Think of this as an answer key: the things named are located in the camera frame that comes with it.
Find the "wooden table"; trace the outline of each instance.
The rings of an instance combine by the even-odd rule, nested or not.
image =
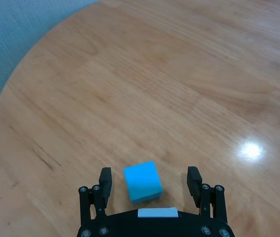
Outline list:
[[[196,213],[193,165],[236,236],[280,236],[280,1],[106,0],[49,32],[0,97],[0,236],[76,236],[104,166],[107,213],[139,207],[123,168],[148,160],[141,206]]]

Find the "gray carpet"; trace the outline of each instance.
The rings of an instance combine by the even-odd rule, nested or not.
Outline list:
[[[53,26],[97,0],[0,0],[0,92],[29,49]]]

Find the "blue block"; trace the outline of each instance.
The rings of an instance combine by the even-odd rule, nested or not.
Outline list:
[[[154,161],[124,168],[124,178],[134,204],[159,198],[163,192]]]

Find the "white label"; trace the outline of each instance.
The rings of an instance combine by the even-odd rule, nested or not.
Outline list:
[[[138,217],[178,217],[178,211],[176,207],[142,208],[138,210]]]

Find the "wood grain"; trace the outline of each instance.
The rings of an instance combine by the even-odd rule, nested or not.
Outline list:
[[[280,236],[280,1],[103,0],[51,30],[0,97],[0,236],[75,236],[77,188],[123,168],[197,212],[187,166],[226,188],[236,236]]]

